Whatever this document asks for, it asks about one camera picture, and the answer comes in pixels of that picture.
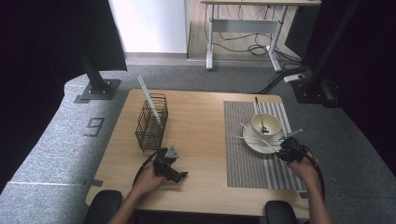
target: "human hand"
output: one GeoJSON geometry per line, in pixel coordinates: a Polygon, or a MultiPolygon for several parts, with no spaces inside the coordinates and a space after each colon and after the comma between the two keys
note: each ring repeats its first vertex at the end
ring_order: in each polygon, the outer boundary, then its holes
{"type": "MultiPolygon", "coordinates": [[[[308,153],[308,156],[314,158],[313,154],[308,153]]],[[[315,157],[315,162],[318,164],[319,159],[315,157]]],[[[304,184],[310,187],[318,187],[318,173],[314,165],[306,157],[300,161],[287,162],[288,167],[297,175],[304,184]]]]}
{"type": "Polygon", "coordinates": [[[134,184],[133,190],[139,194],[145,194],[154,191],[166,180],[164,176],[156,176],[152,161],[149,162],[134,184]]]}

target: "white plate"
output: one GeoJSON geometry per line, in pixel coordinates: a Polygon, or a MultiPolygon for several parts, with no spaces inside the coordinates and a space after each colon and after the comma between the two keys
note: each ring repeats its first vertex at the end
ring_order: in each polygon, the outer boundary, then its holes
{"type": "MultiPolygon", "coordinates": [[[[247,128],[249,128],[250,130],[253,129],[253,126],[251,125],[251,122],[249,121],[248,123],[245,124],[247,126],[247,128]]],[[[244,138],[245,142],[247,143],[247,145],[249,147],[251,147],[251,149],[260,152],[260,153],[264,153],[264,154],[271,154],[271,153],[275,153],[274,150],[271,147],[268,147],[268,145],[266,145],[262,140],[258,140],[258,139],[249,139],[249,138],[258,138],[254,133],[250,132],[249,130],[247,130],[245,127],[242,128],[242,135],[246,138],[244,138]]],[[[268,144],[270,144],[273,148],[275,148],[276,150],[280,150],[280,143],[282,141],[279,141],[278,139],[283,137],[283,131],[280,130],[279,133],[275,134],[274,136],[272,136],[270,139],[265,140],[268,144]]]]}

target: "gray placemat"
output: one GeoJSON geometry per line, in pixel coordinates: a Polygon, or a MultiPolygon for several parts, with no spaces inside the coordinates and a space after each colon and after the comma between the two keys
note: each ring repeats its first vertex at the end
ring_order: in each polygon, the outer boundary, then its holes
{"type": "MultiPolygon", "coordinates": [[[[262,112],[276,116],[282,132],[289,133],[290,125],[283,104],[259,103],[262,112]]],[[[257,114],[253,102],[224,102],[227,154],[227,186],[250,189],[305,190],[303,182],[295,176],[285,162],[275,154],[261,154],[251,149],[242,136],[242,123],[257,114]]]]}

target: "desk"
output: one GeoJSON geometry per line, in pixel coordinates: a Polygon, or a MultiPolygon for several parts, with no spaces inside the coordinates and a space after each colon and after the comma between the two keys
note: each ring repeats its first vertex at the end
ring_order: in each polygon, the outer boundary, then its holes
{"type": "MultiPolygon", "coordinates": [[[[283,189],[227,187],[224,101],[252,102],[252,94],[198,91],[150,91],[166,96],[169,116],[163,147],[175,146],[180,159],[172,167],[189,174],[178,184],[151,192],[138,209],[195,213],[263,216],[270,200],[289,202],[297,217],[308,217],[308,201],[299,192],[283,189]]],[[[281,103],[274,95],[257,95],[260,102],[281,103]]],[[[125,197],[140,165],[151,154],[140,149],[134,131],[145,101],[142,90],[131,90],[120,113],[95,179],[86,198],[92,202],[97,192],[116,189],[125,197]]]]}
{"type": "Polygon", "coordinates": [[[283,21],[285,20],[288,6],[319,6],[320,0],[202,0],[202,4],[212,5],[209,23],[209,43],[206,52],[206,69],[213,69],[213,32],[229,33],[257,33],[274,34],[270,46],[267,46],[268,56],[275,71],[281,71],[274,50],[279,39],[283,21]],[[214,17],[215,5],[253,5],[253,6],[283,6],[278,21],[249,21],[249,20],[218,20],[214,17]]]}

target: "black wire basket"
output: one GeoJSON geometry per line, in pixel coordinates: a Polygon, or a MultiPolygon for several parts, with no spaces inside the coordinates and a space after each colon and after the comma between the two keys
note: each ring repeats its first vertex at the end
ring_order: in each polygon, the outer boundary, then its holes
{"type": "Polygon", "coordinates": [[[168,120],[168,107],[165,95],[151,93],[149,96],[155,108],[151,108],[147,100],[143,103],[135,131],[137,141],[143,152],[161,148],[166,121],[168,120]],[[154,110],[157,111],[160,119],[155,117],[154,110]]]}

